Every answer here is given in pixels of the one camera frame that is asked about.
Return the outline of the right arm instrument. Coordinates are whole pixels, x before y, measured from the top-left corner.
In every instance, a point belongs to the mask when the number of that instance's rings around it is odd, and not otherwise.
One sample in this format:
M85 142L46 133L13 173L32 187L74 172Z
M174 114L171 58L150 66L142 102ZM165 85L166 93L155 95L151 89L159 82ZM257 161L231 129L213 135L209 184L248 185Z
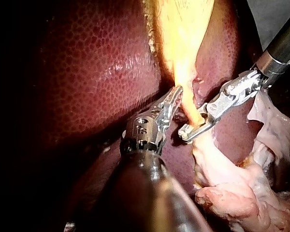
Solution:
M270 88L290 67L269 51L259 57L250 70L244 71L237 78L226 82L206 105L207 121L219 121L231 108L245 103L259 90Z

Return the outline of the left arm instrument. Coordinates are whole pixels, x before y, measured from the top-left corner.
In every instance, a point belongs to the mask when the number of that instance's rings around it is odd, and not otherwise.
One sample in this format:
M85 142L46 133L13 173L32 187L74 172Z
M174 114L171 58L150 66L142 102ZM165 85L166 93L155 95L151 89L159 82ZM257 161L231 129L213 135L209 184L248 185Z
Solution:
M153 106L130 119L122 133L121 155L134 151L152 151L161 155L166 142L165 131L170 124L171 110L165 107Z

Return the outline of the left arm instrument jaw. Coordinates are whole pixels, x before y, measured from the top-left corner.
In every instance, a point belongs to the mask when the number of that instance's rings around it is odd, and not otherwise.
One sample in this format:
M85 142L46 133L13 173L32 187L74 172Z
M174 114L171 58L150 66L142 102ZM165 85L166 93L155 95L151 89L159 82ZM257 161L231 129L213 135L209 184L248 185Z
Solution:
M163 122L171 122L176 110L181 104L181 96L172 96L167 97L164 100L163 105Z
M182 95L183 88L181 86L174 86L157 101L157 106L160 109L167 106L171 106L172 109L177 109L181 104Z

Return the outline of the right arm instrument jaw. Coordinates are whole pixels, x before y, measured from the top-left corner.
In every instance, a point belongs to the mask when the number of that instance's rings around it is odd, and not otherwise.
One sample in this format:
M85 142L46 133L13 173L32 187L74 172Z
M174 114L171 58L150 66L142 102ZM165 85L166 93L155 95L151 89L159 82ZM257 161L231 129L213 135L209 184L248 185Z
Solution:
M187 142L192 142L198 136L200 136L204 132L206 132L209 129L211 129L214 125L216 125L216 123L217 123L216 121L206 120L200 126L189 125L189 130L188 130L188 134L187 134Z
M207 105L208 103L204 103L202 106L200 106L197 110L200 113L201 117L204 119L208 118L208 111L207 111Z

